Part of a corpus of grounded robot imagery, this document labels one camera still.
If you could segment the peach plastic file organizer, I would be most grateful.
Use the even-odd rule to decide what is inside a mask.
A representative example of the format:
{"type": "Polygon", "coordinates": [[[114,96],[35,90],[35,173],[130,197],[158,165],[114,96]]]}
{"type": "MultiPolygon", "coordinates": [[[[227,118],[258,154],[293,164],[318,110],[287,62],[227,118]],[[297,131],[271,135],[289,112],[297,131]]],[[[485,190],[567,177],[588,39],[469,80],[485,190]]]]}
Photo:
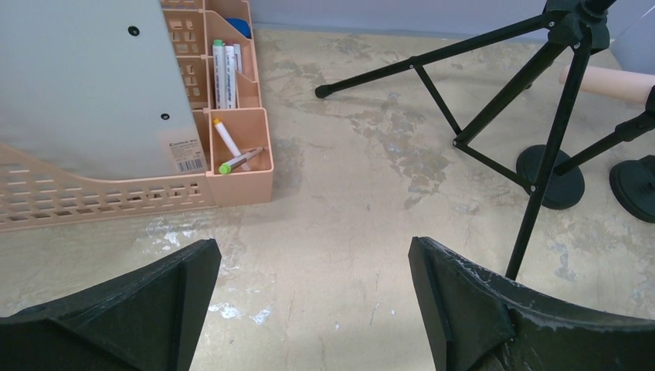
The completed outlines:
{"type": "Polygon", "coordinates": [[[3,1],[1,229],[271,199],[246,1],[3,1]]]}

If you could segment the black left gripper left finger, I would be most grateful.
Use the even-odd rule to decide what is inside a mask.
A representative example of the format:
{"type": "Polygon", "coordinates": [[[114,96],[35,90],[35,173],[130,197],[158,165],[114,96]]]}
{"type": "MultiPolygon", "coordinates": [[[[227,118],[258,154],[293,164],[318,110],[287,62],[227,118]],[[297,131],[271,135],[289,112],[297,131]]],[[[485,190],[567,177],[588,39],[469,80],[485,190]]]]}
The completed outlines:
{"type": "Polygon", "coordinates": [[[109,281],[1,320],[3,370],[187,370],[221,253],[199,240],[109,281]]]}

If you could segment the black round microphone stand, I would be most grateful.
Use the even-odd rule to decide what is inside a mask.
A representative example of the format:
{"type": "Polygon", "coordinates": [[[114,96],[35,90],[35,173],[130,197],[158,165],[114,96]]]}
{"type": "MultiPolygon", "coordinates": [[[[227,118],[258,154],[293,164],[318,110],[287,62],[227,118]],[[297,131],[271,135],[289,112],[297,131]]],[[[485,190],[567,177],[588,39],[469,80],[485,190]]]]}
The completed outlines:
{"type": "Polygon", "coordinates": [[[572,157],[558,153],[553,174],[548,182],[542,205],[549,209],[568,209],[577,204],[585,191],[585,182],[579,166],[623,142],[630,142],[654,129],[654,89],[645,103],[644,112],[615,127],[588,148],[572,157]]]}

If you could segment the pink toy microphone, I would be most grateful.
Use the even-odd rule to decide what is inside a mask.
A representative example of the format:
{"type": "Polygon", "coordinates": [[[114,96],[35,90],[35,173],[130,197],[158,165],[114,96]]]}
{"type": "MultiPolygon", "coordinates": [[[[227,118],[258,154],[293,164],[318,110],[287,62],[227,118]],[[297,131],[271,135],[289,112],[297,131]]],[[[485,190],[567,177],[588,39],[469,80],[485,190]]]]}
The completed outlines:
{"type": "Polygon", "coordinates": [[[654,86],[654,75],[587,66],[580,90],[645,104],[654,86]]]}

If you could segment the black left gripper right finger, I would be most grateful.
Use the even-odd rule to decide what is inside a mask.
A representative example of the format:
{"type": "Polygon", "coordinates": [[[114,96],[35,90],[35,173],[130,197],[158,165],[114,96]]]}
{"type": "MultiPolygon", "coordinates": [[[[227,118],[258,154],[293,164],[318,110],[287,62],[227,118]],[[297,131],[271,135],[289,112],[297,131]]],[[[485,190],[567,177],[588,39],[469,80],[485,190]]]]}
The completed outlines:
{"type": "Polygon", "coordinates": [[[409,248],[438,370],[652,370],[654,323],[553,298],[429,237],[409,248]]]}

